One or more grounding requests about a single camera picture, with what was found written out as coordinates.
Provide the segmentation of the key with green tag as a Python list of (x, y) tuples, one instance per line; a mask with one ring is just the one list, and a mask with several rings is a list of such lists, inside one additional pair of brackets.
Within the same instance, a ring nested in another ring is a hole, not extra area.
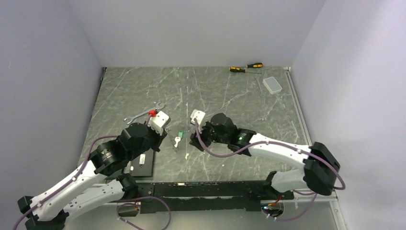
[(183, 132), (183, 131), (179, 131), (179, 132), (178, 132), (177, 136), (176, 136), (175, 139), (174, 139), (174, 141), (175, 141), (174, 147), (175, 147), (175, 148), (178, 147), (179, 142), (183, 139), (183, 135), (184, 135), (184, 132)]

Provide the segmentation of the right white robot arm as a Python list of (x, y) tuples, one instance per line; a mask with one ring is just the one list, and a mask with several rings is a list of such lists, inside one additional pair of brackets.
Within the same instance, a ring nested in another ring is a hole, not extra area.
[(334, 190), (346, 188), (339, 174), (340, 164), (320, 142), (299, 145), (269, 138), (254, 130), (238, 128), (231, 118), (218, 113), (210, 119), (200, 110), (194, 110), (190, 122), (195, 126), (190, 144), (217, 158), (235, 155), (263, 157), (290, 165), (287, 172), (272, 171), (264, 184), (264, 194), (270, 199), (281, 193), (309, 189), (329, 196)]

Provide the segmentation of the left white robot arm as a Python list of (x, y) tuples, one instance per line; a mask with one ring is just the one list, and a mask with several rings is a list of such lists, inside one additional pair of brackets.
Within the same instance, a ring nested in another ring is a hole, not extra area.
[(118, 175), (108, 184), (93, 185), (124, 169), (128, 162), (148, 150), (159, 151), (167, 135), (167, 123), (162, 119), (146, 124), (133, 123), (118, 136), (100, 144), (87, 154), (84, 162), (71, 174), (37, 196), (23, 196), (18, 200), (28, 230), (62, 230), (67, 223), (105, 203), (123, 199), (132, 201), (138, 195), (135, 178), (128, 173)]

